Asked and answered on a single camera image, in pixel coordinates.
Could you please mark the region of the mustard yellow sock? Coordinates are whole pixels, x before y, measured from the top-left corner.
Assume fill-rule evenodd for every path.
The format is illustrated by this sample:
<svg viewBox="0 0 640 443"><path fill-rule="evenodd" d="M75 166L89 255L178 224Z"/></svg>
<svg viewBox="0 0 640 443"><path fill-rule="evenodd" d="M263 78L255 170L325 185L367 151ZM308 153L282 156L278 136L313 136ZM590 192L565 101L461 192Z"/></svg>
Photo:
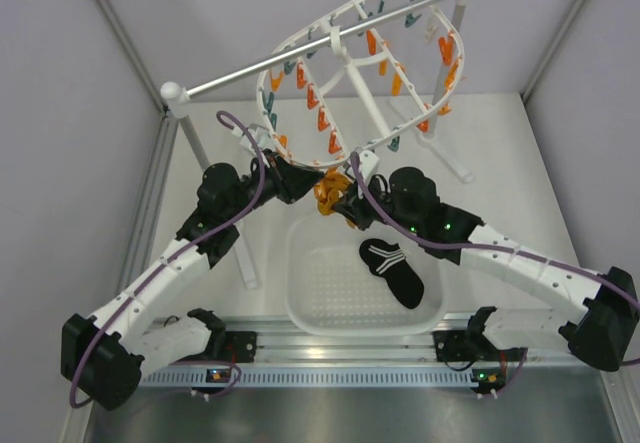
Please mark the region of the mustard yellow sock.
<svg viewBox="0 0 640 443"><path fill-rule="evenodd" d="M352 180L333 168L325 173L322 183L327 196L335 194L340 198L349 188Z"/></svg>
<svg viewBox="0 0 640 443"><path fill-rule="evenodd" d="M336 204L345 192L344 185L335 185L333 182L320 182L314 186L314 197L317 202L317 210L322 216L329 216L335 212Z"/></svg>

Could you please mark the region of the black striped sock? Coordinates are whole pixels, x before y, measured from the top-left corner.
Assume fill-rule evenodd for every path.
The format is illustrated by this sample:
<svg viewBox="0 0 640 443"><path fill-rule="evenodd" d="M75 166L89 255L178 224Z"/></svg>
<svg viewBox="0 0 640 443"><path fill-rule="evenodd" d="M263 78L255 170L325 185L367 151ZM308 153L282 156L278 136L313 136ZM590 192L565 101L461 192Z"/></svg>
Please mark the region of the black striped sock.
<svg viewBox="0 0 640 443"><path fill-rule="evenodd" d="M402 306L413 310L420 305L425 292L424 283L397 243L378 238L366 239L359 246L359 256L373 276L386 282Z"/></svg>

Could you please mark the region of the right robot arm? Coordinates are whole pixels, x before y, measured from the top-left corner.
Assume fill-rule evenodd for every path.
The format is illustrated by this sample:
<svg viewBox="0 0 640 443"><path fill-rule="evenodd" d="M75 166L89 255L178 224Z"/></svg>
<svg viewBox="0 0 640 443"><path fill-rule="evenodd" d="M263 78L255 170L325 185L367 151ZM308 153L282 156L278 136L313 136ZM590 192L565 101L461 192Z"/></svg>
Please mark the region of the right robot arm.
<svg viewBox="0 0 640 443"><path fill-rule="evenodd" d="M542 301L559 323L554 342L583 363L614 372L639 323L633 279L612 267L584 269L528 249L480 217L443 202L415 167L369 182L357 174L332 210L361 230L386 224L430 256L491 275Z"/></svg>

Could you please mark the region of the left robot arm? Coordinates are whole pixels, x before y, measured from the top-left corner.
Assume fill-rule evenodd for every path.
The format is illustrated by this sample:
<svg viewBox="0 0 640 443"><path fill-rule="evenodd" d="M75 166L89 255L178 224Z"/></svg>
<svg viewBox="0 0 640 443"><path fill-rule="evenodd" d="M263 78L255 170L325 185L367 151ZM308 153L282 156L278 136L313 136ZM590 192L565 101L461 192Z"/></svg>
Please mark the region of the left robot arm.
<svg viewBox="0 0 640 443"><path fill-rule="evenodd" d="M214 360L226 347L226 325L211 310L196 308L171 325L150 328L169 303L213 269L239 238L236 226L272 199L293 204L323 178L270 150L241 176L229 163L207 168L197 206L158 259L113 300L87 317L72 315L62 327L61 374L69 404L123 405L142 379L185 358Z"/></svg>

